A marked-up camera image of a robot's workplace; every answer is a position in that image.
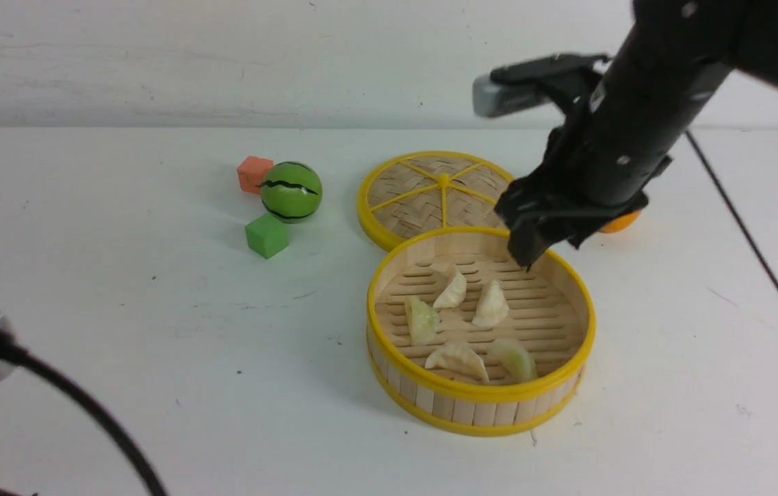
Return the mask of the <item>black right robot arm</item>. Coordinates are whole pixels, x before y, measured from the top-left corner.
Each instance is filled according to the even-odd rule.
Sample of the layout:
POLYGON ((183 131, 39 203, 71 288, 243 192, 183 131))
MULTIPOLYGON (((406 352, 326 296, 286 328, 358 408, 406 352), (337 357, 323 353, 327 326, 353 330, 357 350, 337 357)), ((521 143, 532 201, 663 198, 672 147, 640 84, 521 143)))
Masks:
POLYGON ((644 209, 645 186, 733 70, 778 89, 778 1, 635 1, 633 13, 615 56, 553 54, 474 82, 478 116, 553 103, 565 117, 496 202, 519 267, 644 209))

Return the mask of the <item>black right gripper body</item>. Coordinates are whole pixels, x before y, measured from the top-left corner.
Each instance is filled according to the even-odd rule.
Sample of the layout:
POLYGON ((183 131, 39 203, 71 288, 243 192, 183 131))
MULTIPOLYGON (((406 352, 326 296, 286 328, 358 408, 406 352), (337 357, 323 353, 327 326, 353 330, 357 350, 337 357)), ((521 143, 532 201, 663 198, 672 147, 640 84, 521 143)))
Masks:
POLYGON ((543 161, 513 180, 495 206, 506 228, 518 218, 552 219, 558 242, 579 248, 607 223, 649 204, 645 185, 672 163, 666 150, 623 152, 614 138, 626 137, 619 125, 591 131, 587 110, 576 110, 549 133, 543 161))

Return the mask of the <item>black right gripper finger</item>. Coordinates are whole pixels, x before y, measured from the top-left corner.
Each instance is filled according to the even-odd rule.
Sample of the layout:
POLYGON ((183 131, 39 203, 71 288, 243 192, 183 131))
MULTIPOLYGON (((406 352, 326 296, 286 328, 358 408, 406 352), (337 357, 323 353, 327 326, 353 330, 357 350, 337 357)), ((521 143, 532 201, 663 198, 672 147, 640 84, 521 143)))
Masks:
POLYGON ((509 228, 509 254, 525 271, 557 242, 558 223, 552 219, 518 218, 509 228))

